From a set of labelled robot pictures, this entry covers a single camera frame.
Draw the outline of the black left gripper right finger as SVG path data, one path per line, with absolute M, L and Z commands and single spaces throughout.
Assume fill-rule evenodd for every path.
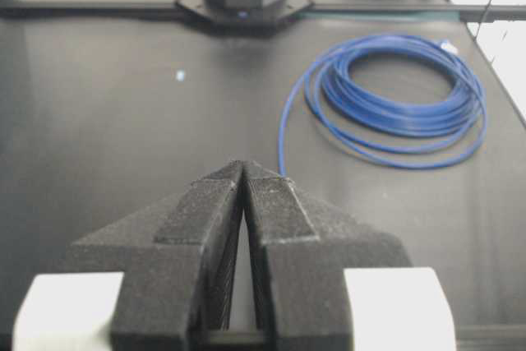
M 276 350 L 349 350 L 347 268 L 410 267 L 399 238 L 256 162 L 243 165 L 256 322 Z

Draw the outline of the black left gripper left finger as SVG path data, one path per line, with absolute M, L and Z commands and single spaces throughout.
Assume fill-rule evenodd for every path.
M 68 248 L 72 272 L 124 274 L 113 350 L 188 350 L 194 330 L 228 328 L 242 173 L 233 161 Z

